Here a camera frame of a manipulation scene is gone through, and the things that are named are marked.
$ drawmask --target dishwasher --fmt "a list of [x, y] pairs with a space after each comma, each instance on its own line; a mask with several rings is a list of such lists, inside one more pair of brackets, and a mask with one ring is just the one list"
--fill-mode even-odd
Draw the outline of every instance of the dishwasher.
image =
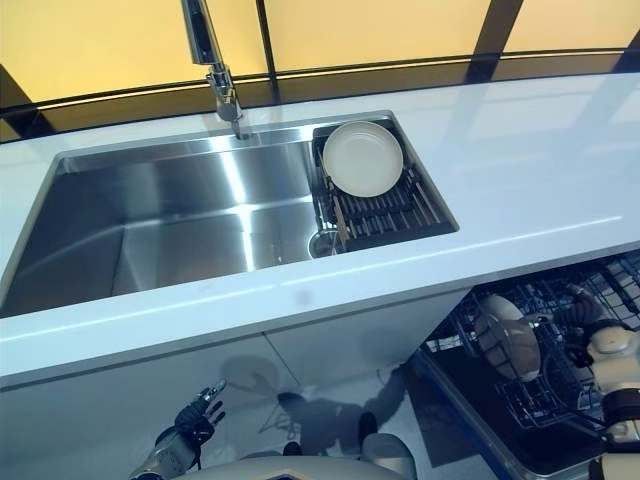
[[[410, 366], [453, 406], [459, 426], [499, 478], [586, 479], [595, 475], [590, 468], [601, 468], [592, 460], [611, 451], [610, 405], [603, 406], [613, 397], [603, 395], [596, 380], [602, 380], [596, 368], [601, 364], [585, 348], [591, 324], [576, 318], [597, 310], [608, 325], [624, 326], [635, 341], [628, 360], [637, 382], [639, 307], [640, 250], [478, 285], [429, 336]], [[506, 327], [506, 336], [496, 334], [485, 321], [487, 309], [491, 315], [511, 315], [510, 320], [520, 317], [529, 336], [517, 337], [523, 332]], [[519, 350], [509, 343], [514, 338]], [[518, 361], [516, 354], [527, 358]], [[615, 368], [617, 375], [626, 367]], [[635, 411], [635, 437], [626, 451], [639, 452], [640, 390], [638, 383], [632, 387], [626, 394], [636, 395], [636, 403], [627, 405], [626, 413]], [[635, 474], [616, 478], [640, 478], [640, 456], [624, 458], [633, 458]]]

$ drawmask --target dishwasher basket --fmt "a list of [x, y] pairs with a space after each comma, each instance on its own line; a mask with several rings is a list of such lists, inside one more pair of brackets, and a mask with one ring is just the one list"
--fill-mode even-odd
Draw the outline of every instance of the dishwasher basket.
[[553, 317], [572, 305], [574, 298], [567, 290], [571, 284], [591, 293], [611, 318], [640, 330], [640, 251], [635, 251], [475, 287], [425, 346], [432, 352], [462, 346], [468, 355], [485, 361], [473, 324], [479, 303], [489, 295], [500, 295], [530, 315], [542, 357], [534, 380], [503, 378], [495, 384], [511, 415], [525, 429], [579, 419], [597, 432], [604, 424], [593, 374], [588, 367], [576, 368], [569, 358], [575, 327]]

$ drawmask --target white countertop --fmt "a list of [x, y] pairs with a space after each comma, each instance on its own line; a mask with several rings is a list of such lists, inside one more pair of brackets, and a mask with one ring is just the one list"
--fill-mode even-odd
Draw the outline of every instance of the white countertop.
[[[0, 319], [0, 386], [46, 367], [226, 340], [640, 247], [640, 74], [436, 88], [246, 114], [261, 125], [375, 110], [393, 111], [458, 232]], [[57, 153], [222, 128], [215, 115], [192, 115], [0, 146], [0, 271]]]

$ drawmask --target faucet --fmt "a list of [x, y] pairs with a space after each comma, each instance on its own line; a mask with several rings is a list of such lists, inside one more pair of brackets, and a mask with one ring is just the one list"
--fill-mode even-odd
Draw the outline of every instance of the faucet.
[[218, 116], [230, 122], [236, 137], [242, 139], [244, 136], [241, 135], [239, 122], [242, 109], [229, 67], [222, 60], [207, 2], [206, 0], [182, 0], [182, 11], [193, 63], [210, 66], [205, 78], [216, 97]]

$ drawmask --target metal wire rack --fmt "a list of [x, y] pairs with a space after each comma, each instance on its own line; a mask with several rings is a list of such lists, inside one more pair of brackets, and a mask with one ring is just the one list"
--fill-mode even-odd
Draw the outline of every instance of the metal wire rack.
[[425, 182], [407, 154], [402, 138], [390, 120], [375, 121], [399, 141], [404, 167], [398, 182], [375, 197], [356, 197], [340, 190], [322, 168], [322, 154], [336, 127], [314, 132], [313, 155], [318, 177], [314, 197], [318, 199], [325, 228], [335, 229], [345, 251], [451, 233], [456, 230], [432, 188]]
[[[540, 374], [534, 380], [505, 377], [495, 384], [511, 415], [525, 429], [579, 419], [598, 431], [602, 429], [602, 414], [593, 374], [589, 368], [576, 368], [569, 356], [576, 327], [554, 321], [554, 314], [569, 308], [574, 301], [567, 290], [570, 284], [585, 288], [611, 318], [640, 330], [638, 250], [475, 287], [429, 337], [426, 346], [433, 352], [463, 346], [468, 355], [484, 361], [474, 322], [483, 299], [500, 295], [528, 316], [542, 357]], [[497, 348], [503, 348], [500, 342], [496, 343]], [[503, 354], [510, 362], [504, 349]]]

